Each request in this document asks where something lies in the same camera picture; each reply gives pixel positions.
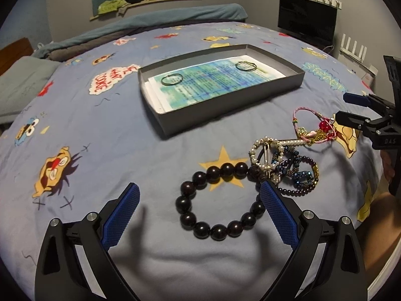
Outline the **person's right hand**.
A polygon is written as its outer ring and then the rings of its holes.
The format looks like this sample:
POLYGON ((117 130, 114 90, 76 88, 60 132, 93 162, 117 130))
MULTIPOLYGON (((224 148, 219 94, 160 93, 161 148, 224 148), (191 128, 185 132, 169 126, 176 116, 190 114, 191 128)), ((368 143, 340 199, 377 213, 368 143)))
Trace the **person's right hand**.
POLYGON ((383 269, 400 240, 400 201, 382 192, 372 202, 362 246, 364 265, 371 283, 383 269))

